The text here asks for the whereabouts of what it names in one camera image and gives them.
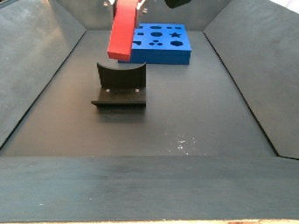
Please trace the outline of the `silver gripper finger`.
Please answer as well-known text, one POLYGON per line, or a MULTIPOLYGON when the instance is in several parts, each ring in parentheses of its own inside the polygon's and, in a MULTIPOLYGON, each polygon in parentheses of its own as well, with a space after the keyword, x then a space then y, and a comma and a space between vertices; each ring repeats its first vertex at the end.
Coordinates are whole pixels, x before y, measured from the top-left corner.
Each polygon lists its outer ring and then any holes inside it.
POLYGON ((139 14, 146 14, 147 13, 146 2, 147 2, 147 0, 138 0, 137 11, 138 11, 139 14))
POLYGON ((114 6, 115 1, 117 1, 117 0, 105 0, 103 5, 105 5, 106 7, 109 7, 109 6, 114 6))

